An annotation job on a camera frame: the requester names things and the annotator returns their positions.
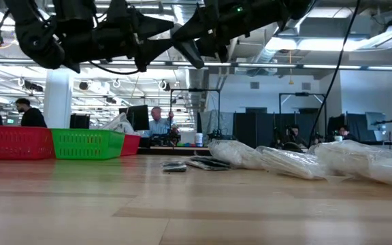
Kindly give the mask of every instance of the green plastic basket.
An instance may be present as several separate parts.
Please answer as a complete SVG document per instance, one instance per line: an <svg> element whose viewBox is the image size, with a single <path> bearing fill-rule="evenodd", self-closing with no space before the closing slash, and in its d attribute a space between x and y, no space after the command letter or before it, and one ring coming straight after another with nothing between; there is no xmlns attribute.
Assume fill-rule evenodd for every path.
<svg viewBox="0 0 392 245"><path fill-rule="evenodd" d="M120 156L125 134L109 130L51 129L57 159L106 160Z"/></svg>

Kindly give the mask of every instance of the plastic basket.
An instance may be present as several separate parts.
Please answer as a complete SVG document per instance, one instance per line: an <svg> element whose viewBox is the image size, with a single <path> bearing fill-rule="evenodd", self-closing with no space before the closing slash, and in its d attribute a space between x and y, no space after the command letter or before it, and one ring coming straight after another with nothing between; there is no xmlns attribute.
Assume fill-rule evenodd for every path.
<svg viewBox="0 0 392 245"><path fill-rule="evenodd" d="M140 136L138 135L125 135L125 139L123 141L122 153L121 156L131 156L137 154L139 150L140 144Z"/></svg>
<svg viewBox="0 0 392 245"><path fill-rule="evenodd" d="M55 154L49 129L0 126L0 160L51 158L55 158Z"/></svg>
<svg viewBox="0 0 392 245"><path fill-rule="evenodd" d="M124 134L108 130L51 129L57 159L106 160L120 156Z"/></svg>

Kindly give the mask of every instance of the hair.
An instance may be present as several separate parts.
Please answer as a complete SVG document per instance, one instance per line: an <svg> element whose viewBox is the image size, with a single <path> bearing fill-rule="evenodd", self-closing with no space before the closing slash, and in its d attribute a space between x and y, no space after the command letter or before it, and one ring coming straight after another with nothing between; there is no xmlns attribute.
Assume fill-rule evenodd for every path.
<svg viewBox="0 0 392 245"><path fill-rule="evenodd" d="M345 131L350 131L350 128L347 125L342 125L341 127L338 128L338 131L340 129L344 129Z"/></svg>
<svg viewBox="0 0 392 245"><path fill-rule="evenodd" d="M23 105L27 105L27 106L31 105L30 101L28 99L25 99L25 98L20 98L20 99L16 100L15 103L23 104Z"/></svg>
<svg viewBox="0 0 392 245"><path fill-rule="evenodd" d="M291 125L291 128L292 128L292 129L300 130L299 125Z"/></svg>

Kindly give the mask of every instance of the man in blue shirt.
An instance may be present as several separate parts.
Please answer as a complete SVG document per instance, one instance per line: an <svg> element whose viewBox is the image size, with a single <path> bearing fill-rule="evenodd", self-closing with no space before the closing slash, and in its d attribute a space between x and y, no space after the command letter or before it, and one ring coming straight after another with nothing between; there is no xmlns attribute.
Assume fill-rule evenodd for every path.
<svg viewBox="0 0 392 245"><path fill-rule="evenodd" d="M169 112L169 118L161 118L161 108L156 106L150 111L152 121L149 122L149 130L144 132L144 137L151 137L156 134L167 134L170 122L173 122L174 113Z"/></svg>

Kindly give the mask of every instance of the monitor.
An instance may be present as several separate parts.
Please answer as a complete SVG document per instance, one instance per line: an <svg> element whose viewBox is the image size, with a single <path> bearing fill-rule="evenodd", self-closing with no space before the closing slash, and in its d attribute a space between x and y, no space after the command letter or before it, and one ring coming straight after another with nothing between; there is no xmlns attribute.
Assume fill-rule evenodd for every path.
<svg viewBox="0 0 392 245"><path fill-rule="evenodd" d="M119 108L119 114L125 113L127 120L133 126L134 131L149 130L148 105L131 106L129 108Z"/></svg>
<svg viewBox="0 0 392 245"><path fill-rule="evenodd" d="M379 122L384 122L386 120L385 114L380 112L366 112L365 117L367 118L367 130L385 130L385 124L379 124Z"/></svg>

